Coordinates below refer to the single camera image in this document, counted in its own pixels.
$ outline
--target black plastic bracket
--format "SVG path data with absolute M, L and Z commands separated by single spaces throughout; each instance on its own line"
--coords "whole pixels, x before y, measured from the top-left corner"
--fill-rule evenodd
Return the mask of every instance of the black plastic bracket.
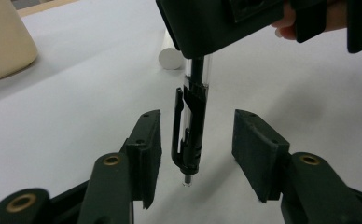
M 0 202 L 0 224 L 132 223 L 132 202 L 154 200 L 160 142 L 160 111 L 147 112 L 119 153 L 95 162 L 89 181 L 53 199 L 44 189 L 13 193 Z
M 362 50 L 362 0 L 347 0 L 347 48 L 350 53 Z
M 235 111 L 232 154 L 262 202 L 278 200 L 286 224 L 362 224 L 362 193 L 322 158 L 288 153 L 288 142 L 259 116 Z

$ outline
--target finger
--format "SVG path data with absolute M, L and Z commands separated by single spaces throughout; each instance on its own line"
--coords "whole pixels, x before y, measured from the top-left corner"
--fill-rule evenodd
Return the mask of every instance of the finger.
M 289 5 L 289 2 L 284 3 L 284 17 L 274 22 L 271 26 L 275 28 L 282 28 L 291 26 L 295 22 L 295 10 Z
M 327 6 L 326 31 L 333 31 L 347 26 L 347 3 L 337 1 Z
M 283 28 L 277 28 L 275 33 L 276 33 L 276 35 L 278 37 L 283 37 L 284 39 L 288 39 L 288 40 L 297 39 L 297 36 L 295 34 L 295 26 L 294 25 L 283 27 Z

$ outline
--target pen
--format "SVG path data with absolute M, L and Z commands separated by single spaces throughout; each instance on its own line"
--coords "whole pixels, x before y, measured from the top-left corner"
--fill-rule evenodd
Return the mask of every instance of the pen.
M 176 92 L 172 158 L 185 175 L 185 186 L 190 186 L 192 176 L 199 172 L 211 61 L 211 55 L 187 60 L 184 90 Z M 183 110 L 183 138 L 178 143 Z

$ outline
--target black pen clip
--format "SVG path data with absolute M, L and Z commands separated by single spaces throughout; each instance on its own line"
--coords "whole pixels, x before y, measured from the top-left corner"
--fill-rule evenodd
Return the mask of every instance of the black pen clip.
M 172 141 L 172 159 L 175 165 L 181 168 L 182 154 L 178 152 L 181 113 L 184 109 L 183 92 L 181 88 L 177 88 L 175 93 L 175 107 L 174 107 L 174 126 L 173 126 L 173 141 Z

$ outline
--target white table surface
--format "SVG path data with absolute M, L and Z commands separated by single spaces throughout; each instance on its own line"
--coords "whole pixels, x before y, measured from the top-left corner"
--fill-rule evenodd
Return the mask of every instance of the white table surface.
M 155 2 L 82 0 L 23 21 L 39 57 L 0 80 L 0 201 L 26 188 L 53 197 L 87 180 L 153 109 L 162 164 L 155 201 L 148 210 L 134 204 L 135 223 L 284 223 L 280 203 L 260 203 L 230 154 L 237 108 L 362 191 L 362 52 L 347 53 L 344 30 L 301 45 L 267 27 L 216 52 L 201 170 L 184 188 L 170 157 L 183 71 L 160 68 L 165 28 Z

